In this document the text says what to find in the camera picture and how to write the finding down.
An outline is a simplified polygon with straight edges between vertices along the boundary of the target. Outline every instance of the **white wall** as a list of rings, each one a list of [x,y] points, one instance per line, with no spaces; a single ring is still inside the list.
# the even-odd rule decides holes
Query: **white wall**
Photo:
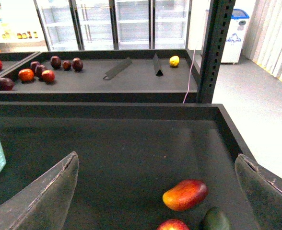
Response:
[[[247,12],[251,17],[257,0],[236,0],[235,9]],[[205,11],[209,9],[210,0],[193,0],[189,30],[188,48],[201,50],[205,28]]]

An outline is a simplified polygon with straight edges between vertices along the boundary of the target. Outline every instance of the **glass door refrigerator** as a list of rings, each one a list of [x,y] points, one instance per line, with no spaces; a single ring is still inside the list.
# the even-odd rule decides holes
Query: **glass door refrigerator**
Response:
[[[47,51],[34,2],[0,0],[0,52],[33,51]]]
[[[76,6],[84,49],[114,49],[109,0],[76,0]]]
[[[34,0],[50,51],[81,50],[75,11],[69,0]]]
[[[149,49],[150,0],[115,0],[119,49]]]
[[[180,49],[186,47],[189,0],[153,0],[155,49]]]

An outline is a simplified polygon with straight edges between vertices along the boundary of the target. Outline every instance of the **gray floor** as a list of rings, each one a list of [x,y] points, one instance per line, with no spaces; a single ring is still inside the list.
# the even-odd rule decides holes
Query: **gray floor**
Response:
[[[213,103],[225,106],[258,163],[282,178],[282,82],[242,56],[221,65]]]

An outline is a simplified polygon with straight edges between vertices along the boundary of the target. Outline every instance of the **yellow lemon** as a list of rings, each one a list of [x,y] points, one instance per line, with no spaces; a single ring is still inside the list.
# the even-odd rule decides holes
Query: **yellow lemon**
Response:
[[[179,65],[179,57],[173,56],[170,58],[170,66],[171,67],[177,67]]]

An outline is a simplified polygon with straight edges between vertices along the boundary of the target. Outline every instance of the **black metal shelf post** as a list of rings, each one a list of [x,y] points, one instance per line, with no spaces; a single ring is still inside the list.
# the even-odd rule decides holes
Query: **black metal shelf post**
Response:
[[[200,68],[198,103],[212,103],[235,0],[211,0]]]

